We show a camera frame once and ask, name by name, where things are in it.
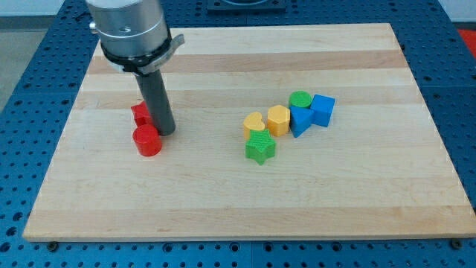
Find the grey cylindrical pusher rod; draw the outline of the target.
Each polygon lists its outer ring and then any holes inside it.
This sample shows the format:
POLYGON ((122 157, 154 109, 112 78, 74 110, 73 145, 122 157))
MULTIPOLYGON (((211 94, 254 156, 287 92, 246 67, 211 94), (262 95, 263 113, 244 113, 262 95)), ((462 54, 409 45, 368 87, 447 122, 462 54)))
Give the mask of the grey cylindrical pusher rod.
POLYGON ((141 95, 159 135, 174 133, 176 123, 167 97, 163 77, 159 70, 149 74, 135 75, 141 95))

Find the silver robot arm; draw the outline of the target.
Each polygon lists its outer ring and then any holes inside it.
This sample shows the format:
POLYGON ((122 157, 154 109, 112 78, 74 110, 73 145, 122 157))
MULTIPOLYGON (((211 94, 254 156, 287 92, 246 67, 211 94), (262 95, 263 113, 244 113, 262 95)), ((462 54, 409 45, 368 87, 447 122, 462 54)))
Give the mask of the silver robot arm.
POLYGON ((185 43, 173 36, 159 0, 86 0, 91 32, 100 38, 106 59, 117 69, 133 73, 162 136, 176 130, 161 67, 185 43))

